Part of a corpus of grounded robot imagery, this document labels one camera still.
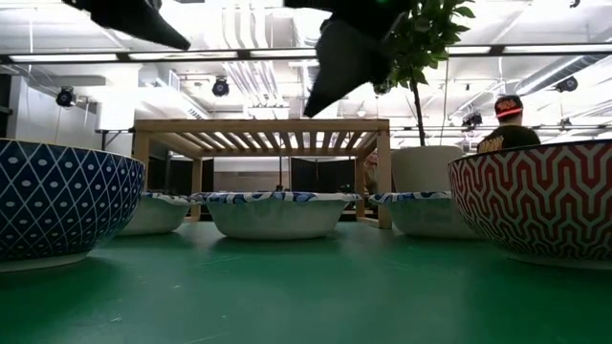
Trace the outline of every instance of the man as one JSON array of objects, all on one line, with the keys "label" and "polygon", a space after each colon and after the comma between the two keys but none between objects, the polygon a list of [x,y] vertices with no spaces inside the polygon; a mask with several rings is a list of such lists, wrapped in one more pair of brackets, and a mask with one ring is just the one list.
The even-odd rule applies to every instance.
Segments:
[{"label": "man", "polygon": [[519,96],[503,96],[495,102],[499,128],[478,144],[478,153],[540,144],[535,131],[522,126],[523,102]]}]

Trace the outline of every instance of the bowl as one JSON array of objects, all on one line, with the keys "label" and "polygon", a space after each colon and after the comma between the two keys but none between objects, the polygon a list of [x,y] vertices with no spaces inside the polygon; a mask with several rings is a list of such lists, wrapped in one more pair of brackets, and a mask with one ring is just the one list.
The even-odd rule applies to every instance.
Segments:
[{"label": "bowl", "polygon": [[370,203],[389,209],[393,224],[401,232],[419,237],[474,239],[446,192],[403,192],[372,195]]},{"label": "bowl", "polygon": [[143,171],[117,154],[0,140],[0,271],[83,259],[132,219]]},{"label": "bowl", "polygon": [[178,228],[193,205],[202,204],[188,196],[143,192],[134,218],[119,235],[167,234]]},{"label": "bowl", "polygon": [[510,257],[612,268],[612,140],[477,154],[448,170],[468,226]]},{"label": "bowl", "polygon": [[210,192],[195,195],[228,237],[292,240],[329,234],[356,194],[312,192]]}]

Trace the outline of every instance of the tree trunk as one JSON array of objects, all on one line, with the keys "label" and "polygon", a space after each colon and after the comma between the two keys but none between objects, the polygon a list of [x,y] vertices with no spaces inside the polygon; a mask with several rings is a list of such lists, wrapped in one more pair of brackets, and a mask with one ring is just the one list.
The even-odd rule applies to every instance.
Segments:
[{"label": "tree trunk", "polygon": [[414,94],[414,107],[417,109],[417,126],[419,127],[419,141],[421,146],[425,146],[425,128],[423,128],[423,114],[421,113],[421,99],[419,98],[418,83],[410,79],[410,89]]}]

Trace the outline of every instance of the wooden frame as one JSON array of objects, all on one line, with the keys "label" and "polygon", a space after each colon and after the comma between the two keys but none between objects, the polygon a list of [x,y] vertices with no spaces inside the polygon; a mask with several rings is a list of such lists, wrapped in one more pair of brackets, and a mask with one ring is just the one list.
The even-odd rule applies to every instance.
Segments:
[{"label": "wooden frame", "polygon": [[[363,162],[375,149],[379,192],[391,192],[388,119],[139,119],[134,130],[133,157],[144,161],[147,169],[152,140],[193,159],[193,193],[201,191],[197,180],[202,180],[202,158],[206,157],[351,156],[357,158],[356,192],[363,196]],[[322,138],[321,145],[317,138]],[[194,219],[199,218],[199,207],[191,213]],[[391,228],[386,209],[379,209],[378,221],[367,219],[364,201],[360,201],[356,214],[360,221]]]}]

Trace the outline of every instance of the red zigzag pattern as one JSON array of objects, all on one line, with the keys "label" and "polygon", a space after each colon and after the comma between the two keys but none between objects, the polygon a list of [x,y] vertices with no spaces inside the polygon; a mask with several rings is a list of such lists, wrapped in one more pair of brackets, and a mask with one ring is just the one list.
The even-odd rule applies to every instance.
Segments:
[{"label": "red zigzag pattern", "polygon": [[612,259],[612,143],[453,161],[452,196],[477,234],[537,256]]}]

